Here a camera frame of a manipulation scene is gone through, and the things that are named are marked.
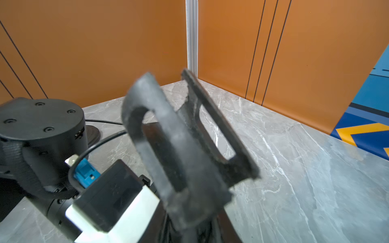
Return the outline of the black mic clip pole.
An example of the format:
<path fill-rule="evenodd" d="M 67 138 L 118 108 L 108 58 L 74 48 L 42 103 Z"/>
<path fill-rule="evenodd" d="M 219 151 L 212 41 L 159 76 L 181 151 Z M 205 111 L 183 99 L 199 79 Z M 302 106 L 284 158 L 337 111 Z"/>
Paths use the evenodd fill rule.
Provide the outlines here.
<path fill-rule="evenodd" d="M 174 110 L 146 73 L 128 91 L 123 125 L 160 202 L 142 243 L 238 243 L 225 205 L 230 188 L 260 176 L 258 165 L 206 90 L 187 69 L 183 105 Z"/>

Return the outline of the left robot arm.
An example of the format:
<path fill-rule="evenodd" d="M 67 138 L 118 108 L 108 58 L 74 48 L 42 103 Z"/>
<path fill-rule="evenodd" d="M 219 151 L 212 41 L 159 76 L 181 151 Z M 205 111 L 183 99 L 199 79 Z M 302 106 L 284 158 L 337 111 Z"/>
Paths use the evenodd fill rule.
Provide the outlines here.
<path fill-rule="evenodd" d="M 87 148 L 85 115 L 77 104 L 15 98 L 1 105 L 1 178 L 15 182 L 72 241 L 81 232 L 65 216 L 77 195 L 66 160 Z"/>

